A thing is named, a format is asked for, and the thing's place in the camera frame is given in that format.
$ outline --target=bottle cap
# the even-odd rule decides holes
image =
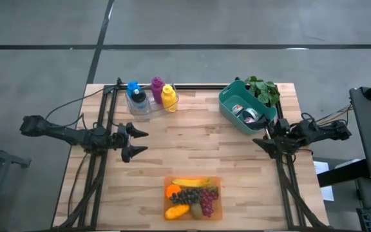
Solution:
[[[127,84],[127,89],[130,90],[130,91],[133,91],[135,89],[138,89],[138,82],[137,81],[130,81],[128,82]]]
[[[133,99],[134,102],[141,103],[146,100],[146,93],[144,90],[141,89],[135,89],[133,90],[133,93],[131,94],[131,98]]]
[[[172,93],[174,92],[174,90],[173,90],[173,87],[171,87],[171,85],[166,84],[166,85],[162,88],[162,92],[163,92],[164,94],[169,95],[169,94],[172,94]]]
[[[158,88],[164,85],[164,81],[162,81],[162,79],[159,77],[153,77],[151,80],[151,85]]]

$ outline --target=wooden table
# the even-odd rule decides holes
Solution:
[[[90,84],[85,94],[103,86]],[[294,85],[278,84],[278,89],[284,117],[290,123],[300,121]],[[128,112],[124,94],[124,91],[118,94],[113,120],[115,123],[133,122],[136,128],[148,132],[148,137],[132,139],[131,143],[149,149],[134,157],[129,164],[121,161],[120,150],[109,150],[97,229],[287,228],[276,161],[251,141],[254,137],[263,137],[264,133],[246,136],[225,119],[218,110],[219,90],[180,90],[178,111],[153,119],[134,118]],[[101,93],[84,99],[81,113],[84,113],[87,125],[97,120],[100,100]],[[84,155],[79,146],[71,149],[54,226],[66,220],[71,186]],[[75,188],[73,207],[84,191],[88,160]],[[299,152],[294,165],[301,196],[317,217],[328,224],[310,152]],[[166,222],[162,195],[167,175],[221,177],[223,220]],[[290,204],[297,222],[292,199]]]

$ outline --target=yellow fruit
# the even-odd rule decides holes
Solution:
[[[201,188],[206,187],[210,184],[210,180],[208,178],[205,179],[196,179],[196,180],[189,180],[189,179],[174,179],[171,181],[173,184],[177,184],[182,187],[191,187],[191,188]]]
[[[184,213],[187,213],[190,210],[190,206],[187,204],[176,205],[174,207],[169,208],[164,216],[166,219],[173,220],[176,218],[181,217]]]

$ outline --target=pink bottle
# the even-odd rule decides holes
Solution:
[[[158,104],[162,104],[161,91],[164,85],[164,81],[159,77],[154,77],[151,80],[151,91],[153,92],[154,101]]]

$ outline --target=bottle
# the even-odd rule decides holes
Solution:
[[[135,89],[131,93],[132,105],[136,108],[136,111],[141,114],[148,112],[149,101],[147,95],[142,89]]]
[[[166,84],[161,92],[162,105],[168,112],[175,112],[177,110],[177,98],[175,91],[171,85]]]
[[[127,84],[127,94],[128,94],[128,97],[131,98],[131,93],[133,92],[133,90],[137,90],[137,89],[141,89],[141,87],[138,86],[138,82],[137,81],[130,81],[130,82],[128,82],[128,84]]]
[[[154,101],[157,104],[162,104],[161,92],[164,85],[164,81],[159,77],[154,77],[151,80],[151,91],[153,92]]]

